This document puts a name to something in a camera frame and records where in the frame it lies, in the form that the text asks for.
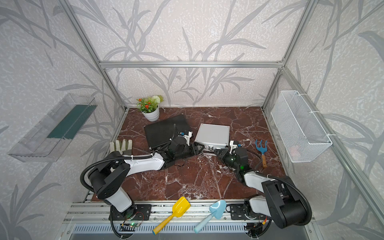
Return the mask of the silver aluminium poker case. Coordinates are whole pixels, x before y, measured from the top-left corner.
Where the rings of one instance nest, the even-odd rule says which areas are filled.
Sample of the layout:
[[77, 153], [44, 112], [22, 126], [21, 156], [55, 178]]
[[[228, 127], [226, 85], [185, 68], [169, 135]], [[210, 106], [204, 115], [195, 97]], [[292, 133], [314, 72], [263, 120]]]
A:
[[229, 145], [230, 127], [223, 125], [201, 124], [195, 142], [204, 145], [204, 154], [213, 155], [216, 149]]

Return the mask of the light blue toy shovel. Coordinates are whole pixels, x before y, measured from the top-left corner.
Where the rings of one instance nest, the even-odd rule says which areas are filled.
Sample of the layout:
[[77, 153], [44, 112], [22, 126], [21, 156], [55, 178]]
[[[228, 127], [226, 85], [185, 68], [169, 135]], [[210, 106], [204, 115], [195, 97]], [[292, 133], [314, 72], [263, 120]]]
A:
[[223, 216], [226, 207], [227, 203], [225, 200], [219, 200], [212, 204], [209, 207], [210, 214], [195, 226], [194, 232], [198, 234], [212, 218], [219, 220]]

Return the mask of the beige work glove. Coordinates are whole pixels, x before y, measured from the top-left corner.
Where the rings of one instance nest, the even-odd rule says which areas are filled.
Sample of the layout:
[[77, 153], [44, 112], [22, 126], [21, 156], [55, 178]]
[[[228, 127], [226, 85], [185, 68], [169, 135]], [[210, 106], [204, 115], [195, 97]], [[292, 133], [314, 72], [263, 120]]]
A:
[[119, 152], [122, 155], [132, 155], [133, 154], [133, 140], [123, 139], [115, 140], [114, 142], [110, 142], [110, 153]]

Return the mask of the blue hand rake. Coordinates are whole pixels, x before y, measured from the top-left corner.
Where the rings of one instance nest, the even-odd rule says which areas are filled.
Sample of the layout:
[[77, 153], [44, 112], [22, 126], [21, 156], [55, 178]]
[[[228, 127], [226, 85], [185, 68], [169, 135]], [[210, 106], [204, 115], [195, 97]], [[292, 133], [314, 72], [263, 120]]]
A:
[[267, 160], [266, 160], [265, 153], [268, 150], [268, 141], [263, 141], [263, 140], [258, 141], [258, 140], [256, 140], [255, 141], [255, 145], [256, 145], [256, 149], [262, 155], [262, 165], [263, 165], [263, 168], [267, 168]]

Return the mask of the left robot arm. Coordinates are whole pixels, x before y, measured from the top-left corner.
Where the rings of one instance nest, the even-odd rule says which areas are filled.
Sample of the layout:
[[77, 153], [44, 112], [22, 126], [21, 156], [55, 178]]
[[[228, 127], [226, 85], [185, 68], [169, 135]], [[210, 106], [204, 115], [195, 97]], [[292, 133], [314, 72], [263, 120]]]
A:
[[149, 155], [133, 156], [124, 151], [114, 151], [103, 160], [86, 167], [80, 176], [81, 184], [94, 192], [119, 213], [133, 209], [134, 202], [123, 190], [126, 177], [171, 167], [175, 161], [187, 159], [203, 152], [204, 145], [189, 143], [185, 137], [177, 136]]

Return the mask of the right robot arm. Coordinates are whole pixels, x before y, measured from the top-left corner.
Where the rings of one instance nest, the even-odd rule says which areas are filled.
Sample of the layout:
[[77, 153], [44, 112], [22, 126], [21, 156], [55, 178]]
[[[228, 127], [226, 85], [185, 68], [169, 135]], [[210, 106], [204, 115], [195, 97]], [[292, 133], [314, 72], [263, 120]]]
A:
[[291, 225], [305, 226], [311, 221], [310, 203], [289, 177], [278, 178], [252, 170], [248, 151], [242, 147], [216, 149], [214, 154], [225, 166], [234, 170], [240, 183], [263, 194], [245, 199], [246, 217], [270, 217], [281, 229]]

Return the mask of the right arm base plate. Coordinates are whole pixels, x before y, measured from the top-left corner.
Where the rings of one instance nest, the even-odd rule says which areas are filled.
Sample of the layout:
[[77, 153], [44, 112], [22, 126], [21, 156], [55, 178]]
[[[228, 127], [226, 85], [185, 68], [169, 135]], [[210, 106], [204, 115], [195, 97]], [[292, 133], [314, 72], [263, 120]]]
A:
[[226, 211], [230, 213], [231, 220], [234, 221], [256, 220], [263, 222], [268, 218], [266, 215], [251, 212], [245, 204], [229, 204], [227, 205]]

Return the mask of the potted plant white pot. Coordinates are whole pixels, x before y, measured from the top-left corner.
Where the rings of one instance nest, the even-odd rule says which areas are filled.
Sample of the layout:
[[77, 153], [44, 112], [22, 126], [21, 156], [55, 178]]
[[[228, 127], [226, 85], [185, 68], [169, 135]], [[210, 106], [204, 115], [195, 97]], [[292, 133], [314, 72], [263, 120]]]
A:
[[159, 104], [164, 101], [163, 96], [154, 95], [151, 97], [137, 99], [137, 101], [138, 108], [148, 121], [155, 122], [159, 119]]

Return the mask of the black poker case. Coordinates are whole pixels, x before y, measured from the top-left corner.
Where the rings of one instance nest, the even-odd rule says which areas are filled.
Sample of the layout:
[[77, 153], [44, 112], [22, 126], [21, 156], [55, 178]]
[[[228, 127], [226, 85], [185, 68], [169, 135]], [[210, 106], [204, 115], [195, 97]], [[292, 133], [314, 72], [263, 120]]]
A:
[[150, 150], [155, 150], [166, 144], [174, 136], [185, 135], [191, 131], [184, 115], [178, 115], [144, 127]]

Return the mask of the yellow toy shovel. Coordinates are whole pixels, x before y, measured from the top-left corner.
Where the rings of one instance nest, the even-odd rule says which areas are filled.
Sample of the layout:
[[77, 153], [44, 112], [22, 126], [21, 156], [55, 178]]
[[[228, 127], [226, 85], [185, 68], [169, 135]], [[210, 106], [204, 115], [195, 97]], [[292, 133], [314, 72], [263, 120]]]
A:
[[152, 233], [157, 235], [173, 218], [179, 218], [190, 208], [191, 204], [185, 197], [181, 197], [172, 207], [172, 214], [156, 226]]

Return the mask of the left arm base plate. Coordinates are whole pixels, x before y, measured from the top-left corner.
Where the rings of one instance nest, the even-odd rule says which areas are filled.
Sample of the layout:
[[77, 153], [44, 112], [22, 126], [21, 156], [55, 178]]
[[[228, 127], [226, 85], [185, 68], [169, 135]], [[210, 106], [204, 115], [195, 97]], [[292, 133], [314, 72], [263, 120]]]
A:
[[127, 210], [120, 213], [115, 207], [111, 206], [110, 221], [148, 221], [150, 218], [152, 205], [150, 204], [133, 204]]

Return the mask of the clear plastic wall shelf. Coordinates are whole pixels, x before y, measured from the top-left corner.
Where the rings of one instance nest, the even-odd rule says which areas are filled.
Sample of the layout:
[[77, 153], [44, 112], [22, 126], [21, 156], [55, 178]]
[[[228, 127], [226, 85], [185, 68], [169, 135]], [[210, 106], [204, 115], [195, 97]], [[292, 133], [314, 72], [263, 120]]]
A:
[[56, 162], [97, 108], [94, 97], [67, 94], [9, 152], [21, 162]]

